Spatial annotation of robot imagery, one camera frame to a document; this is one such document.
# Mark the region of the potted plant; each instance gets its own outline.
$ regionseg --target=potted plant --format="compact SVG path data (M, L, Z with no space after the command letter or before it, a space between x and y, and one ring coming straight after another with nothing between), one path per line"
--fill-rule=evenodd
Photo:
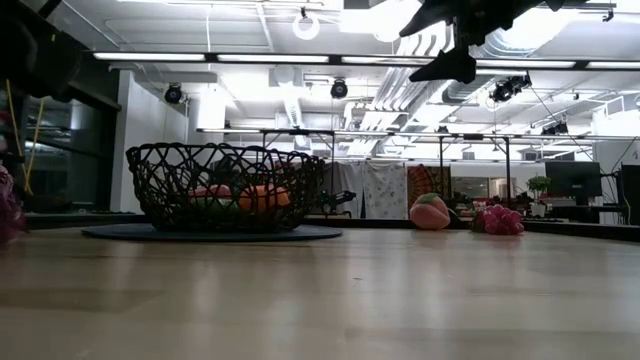
M546 192L551 185L551 179L546 176L534 176L527 181L529 191L533 193L535 202L531 204L531 215L544 217L547 206L540 203L540 194Z

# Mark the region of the peach plush toy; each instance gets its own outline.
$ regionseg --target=peach plush toy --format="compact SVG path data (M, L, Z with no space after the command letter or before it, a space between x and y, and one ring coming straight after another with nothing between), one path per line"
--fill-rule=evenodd
M422 195L413 203L409 218L424 230L441 230L449 225L449 210L438 194Z

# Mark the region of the track light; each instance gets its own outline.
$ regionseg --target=track light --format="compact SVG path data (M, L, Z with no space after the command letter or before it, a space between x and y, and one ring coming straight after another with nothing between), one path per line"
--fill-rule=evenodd
M545 126L542 129L542 133L540 135L560 135L560 134L568 134L569 126L567 126L566 122L554 123L551 126Z
M496 103L507 102L531 85L531 77L528 74L525 76L511 76L506 81L498 82L489 98Z
M344 79L336 79L331 86L331 97L334 99L343 99L349 93L349 88Z
M169 84L164 100L169 104L180 104L183 101L182 84Z

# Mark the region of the stuffed toy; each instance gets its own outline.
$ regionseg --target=stuffed toy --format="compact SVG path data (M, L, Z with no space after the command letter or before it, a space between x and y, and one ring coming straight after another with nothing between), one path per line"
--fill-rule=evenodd
M426 194L413 203L409 219L420 229L441 230L449 225L449 209L437 194Z
M0 165L0 245L27 231L26 218L12 191L13 177Z
M471 230L491 235L518 235L524 231L517 211L511 211L501 205L489 206L478 211L473 218Z

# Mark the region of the window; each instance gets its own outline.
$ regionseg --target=window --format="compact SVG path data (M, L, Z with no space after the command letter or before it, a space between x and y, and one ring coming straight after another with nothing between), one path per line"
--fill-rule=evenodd
M476 177L453 178L453 191L471 199L489 197L489 179Z
M31 98L28 104L27 169L32 155L34 160L29 173L33 196L25 200L26 210L39 213L107 210L115 114L76 100L62 103L51 98Z

